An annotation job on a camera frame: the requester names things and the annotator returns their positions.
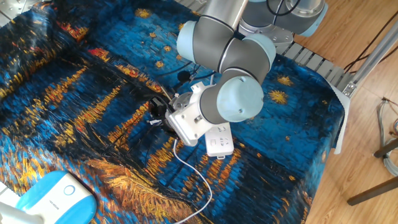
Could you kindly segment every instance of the black wire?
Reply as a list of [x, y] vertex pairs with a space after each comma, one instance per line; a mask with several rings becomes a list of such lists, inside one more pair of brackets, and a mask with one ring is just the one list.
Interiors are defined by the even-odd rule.
[[214, 75], [214, 74], [216, 74], [217, 72], [211, 72], [210, 74], [208, 74], [208, 75], [205, 75], [205, 76], [202, 76], [202, 77], [197, 77], [197, 78], [194, 78], [194, 80], [201, 80], [201, 79], [204, 79], [204, 78], [208, 78], [208, 77], [210, 77], [210, 76], [212, 76], [212, 75]]
[[193, 67], [193, 71], [192, 71], [192, 74], [195, 74], [198, 70], [199, 70], [199, 68], [201, 67], [201, 65], [199, 65], [197, 68], [196, 68], [196, 65]]
[[359, 59], [357, 59], [357, 60], [355, 60], [355, 61], [353, 61], [353, 62], [351, 62], [351, 63], [349, 63], [347, 66], [345, 66], [345, 68], [344, 68], [344, 70], [346, 70], [350, 65], [353, 65], [353, 64], [355, 64], [356, 62], [358, 62], [358, 61], [362, 61], [362, 60], [364, 60], [364, 59], [366, 59], [366, 58], [368, 58], [369, 57], [369, 55], [370, 54], [368, 54], [368, 55], [365, 55], [365, 56], [363, 56], [363, 57], [361, 57], [361, 58], [359, 58]]
[[144, 139], [144, 138], [146, 138], [146, 136], [150, 133], [150, 131], [152, 131], [153, 130], [153, 128], [155, 127], [155, 125], [152, 125], [149, 129], [148, 129], [148, 131], [143, 135], [143, 137], [141, 137], [139, 140], [138, 140], [138, 143], [133, 147], [133, 146], [131, 146], [130, 148], [129, 148], [129, 150], [127, 150], [127, 155], [131, 152], [131, 149], [138, 149], [138, 147], [141, 145], [141, 143], [142, 143], [142, 140]]
[[171, 75], [171, 74], [173, 74], [173, 73], [175, 73], [175, 72], [178, 72], [179, 70], [181, 70], [181, 69], [187, 67], [187, 66], [190, 65], [191, 63], [192, 63], [192, 62], [188, 62], [188, 63], [186, 63], [185, 65], [181, 66], [180, 68], [178, 68], [178, 69], [176, 69], [176, 70], [172, 70], [171, 72], [166, 72], [166, 73], [163, 73], [163, 74], [158, 74], [158, 75], [155, 75], [155, 77], [156, 77], [156, 78], [159, 78], [159, 77], [164, 77], [164, 76], [166, 76], [166, 75]]
[[373, 40], [368, 44], [368, 46], [362, 51], [362, 53], [355, 59], [355, 61], [348, 64], [348, 68], [345, 70], [345, 73], [348, 72], [354, 64], [361, 60], [361, 56], [365, 54], [365, 52], [370, 48], [370, 46], [376, 41], [376, 39], [380, 36], [380, 34], [384, 31], [384, 29], [390, 24], [390, 22], [398, 15], [398, 11], [386, 22], [386, 24], [381, 28], [381, 30], [377, 33], [377, 35], [373, 38]]
[[[394, 49], [392, 49], [391, 50], [391, 52], [390, 53], [388, 53], [386, 56], [384, 56], [381, 60], [380, 60], [380, 62], [379, 63], [377, 63], [377, 64], [380, 64], [381, 62], [383, 62], [385, 59], [387, 59], [388, 57], [390, 57], [394, 52], [396, 52], [398, 50], [398, 46], [397, 47], [395, 47]], [[365, 58], [367, 58], [369, 55], [367, 55], [367, 56], [365, 56], [365, 57], [363, 57], [363, 58], [360, 58], [360, 60], [363, 60], [363, 59], [365, 59]]]
[[290, 14], [291, 12], [293, 12], [293, 10], [298, 6], [298, 4], [300, 3], [300, 1], [301, 1], [301, 0], [297, 0], [296, 4], [294, 4], [294, 6], [293, 6], [289, 11], [284, 12], [284, 13], [280, 13], [280, 14], [277, 13], [277, 12], [274, 12], [274, 11], [271, 9], [271, 7], [270, 7], [270, 5], [269, 5], [269, 0], [267, 0], [267, 8], [268, 8], [269, 12], [270, 12], [272, 15], [274, 15], [274, 16], [286, 16], [286, 15]]

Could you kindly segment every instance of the blue fabric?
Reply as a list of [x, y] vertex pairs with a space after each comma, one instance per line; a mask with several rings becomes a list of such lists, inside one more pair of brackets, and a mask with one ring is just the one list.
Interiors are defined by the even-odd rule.
[[[161, 75], [188, 62], [176, 40], [189, 20], [197, 14], [173, 1], [66, 0], [1, 28], [0, 181], [21, 195], [67, 170], [95, 195], [95, 223], [173, 223], [202, 207], [206, 186], [174, 158], [174, 138], [147, 123], [146, 102], [162, 96], [155, 81], [179, 93], [195, 83]], [[321, 76], [280, 55], [262, 89], [260, 114], [231, 125], [232, 156], [207, 157], [203, 139], [178, 145], [214, 193], [187, 223], [307, 218], [343, 107]]]

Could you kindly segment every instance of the gray cable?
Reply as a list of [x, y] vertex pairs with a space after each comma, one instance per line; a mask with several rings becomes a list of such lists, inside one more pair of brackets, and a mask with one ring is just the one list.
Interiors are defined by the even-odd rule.
[[[386, 144], [389, 144], [391, 141], [395, 140], [395, 139], [390, 139], [390, 140], [388, 140], [388, 142], [386, 142], [386, 138], [384, 136], [384, 126], [383, 126], [383, 122], [382, 122], [382, 116], [383, 116], [383, 112], [384, 112], [384, 106], [386, 105], [386, 103], [388, 103], [387, 100], [382, 100], [380, 102], [379, 106], [377, 106], [377, 116], [379, 118], [379, 127], [380, 127], [380, 141], [381, 141], [382, 147], [384, 147]], [[391, 154], [391, 152], [387, 153], [387, 156], [386, 156], [386, 158], [384, 158], [383, 162], [384, 162], [384, 165], [387, 168], [387, 170], [394, 177], [397, 177], [398, 176], [398, 167], [390, 159], [390, 154]]]

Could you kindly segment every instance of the metal frame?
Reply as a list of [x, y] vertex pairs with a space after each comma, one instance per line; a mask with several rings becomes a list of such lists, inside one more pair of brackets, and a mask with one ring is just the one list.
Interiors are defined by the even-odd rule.
[[[392, 151], [393, 149], [398, 147], [398, 139], [390, 142], [389, 144], [385, 145], [384, 147], [381, 147], [377, 152], [374, 153], [374, 157], [380, 158], [382, 156], [385, 156], [388, 152]], [[374, 198], [376, 196], [379, 196], [381, 194], [384, 194], [390, 190], [394, 190], [398, 188], [398, 177], [395, 177], [391, 180], [388, 180], [382, 184], [379, 184], [367, 191], [364, 191], [358, 195], [355, 195], [354, 197], [351, 197], [348, 199], [347, 203], [351, 206], [357, 205], [359, 203], [362, 203], [366, 200], [369, 200], [370, 198]]]

